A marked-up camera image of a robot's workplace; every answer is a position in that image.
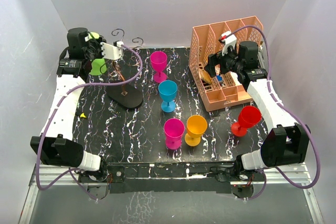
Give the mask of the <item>metal wine glass rack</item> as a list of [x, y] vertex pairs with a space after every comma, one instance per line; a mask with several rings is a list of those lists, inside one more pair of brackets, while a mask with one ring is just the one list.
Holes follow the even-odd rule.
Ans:
[[[123, 41], [124, 38], [124, 30], [121, 28], [117, 28], [111, 32], [111, 35], [117, 36], [119, 32], [122, 31], [122, 38]], [[140, 48], [144, 40], [140, 37], [136, 37], [132, 39], [133, 43], [138, 44], [133, 49]], [[121, 78], [122, 81], [125, 81], [125, 78], [123, 77], [120, 68], [117, 66], [115, 61], [112, 61], [112, 66], [115, 70], [115, 72], [118, 74], [118, 77]], [[136, 89], [134, 86], [130, 84], [124, 84], [122, 86], [107, 86], [107, 95], [115, 102], [117, 102], [119, 105], [126, 109], [136, 109], [139, 108], [143, 102], [143, 93], [142, 91]]]

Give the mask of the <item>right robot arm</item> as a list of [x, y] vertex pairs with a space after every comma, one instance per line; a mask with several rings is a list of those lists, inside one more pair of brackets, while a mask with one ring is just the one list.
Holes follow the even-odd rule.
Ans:
[[276, 94], [267, 79], [267, 71], [258, 63], [258, 44], [254, 41], [224, 39], [221, 51], [210, 54], [205, 71], [213, 78], [215, 67], [220, 72], [234, 72], [245, 91], [252, 97], [265, 120], [268, 135], [261, 148], [238, 155], [234, 174], [240, 180], [247, 180], [253, 170], [282, 165], [300, 164], [305, 161], [309, 138], [304, 127], [275, 101]]

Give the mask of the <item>green wine glass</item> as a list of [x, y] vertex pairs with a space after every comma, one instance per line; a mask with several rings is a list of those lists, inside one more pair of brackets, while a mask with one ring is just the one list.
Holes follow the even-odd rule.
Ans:
[[92, 69], [90, 75], [98, 76], [107, 72], [107, 65], [105, 59], [95, 59], [91, 62]]

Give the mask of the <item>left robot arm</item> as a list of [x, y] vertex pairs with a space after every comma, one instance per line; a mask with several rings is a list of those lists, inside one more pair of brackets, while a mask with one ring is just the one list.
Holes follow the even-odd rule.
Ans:
[[68, 47], [59, 58], [56, 91], [48, 120], [39, 136], [33, 136], [30, 146], [39, 154], [38, 163], [78, 168], [90, 173], [96, 181], [108, 177], [108, 168], [98, 155], [84, 150], [73, 141], [73, 121], [77, 105], [92, 69], [91, 62], [100, 50], [99, 35], [86, 28], [68, 30]]

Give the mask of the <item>blue wine glass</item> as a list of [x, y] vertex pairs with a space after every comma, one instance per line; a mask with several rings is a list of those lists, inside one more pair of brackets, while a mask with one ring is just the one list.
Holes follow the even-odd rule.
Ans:
[[171, 80], [165, 80], [159, 84], [159, 95], [163, 100], [161, 109], [165, 113], [171, 113], [175, 110], [174, 99], [177, 94], [177, 84]]

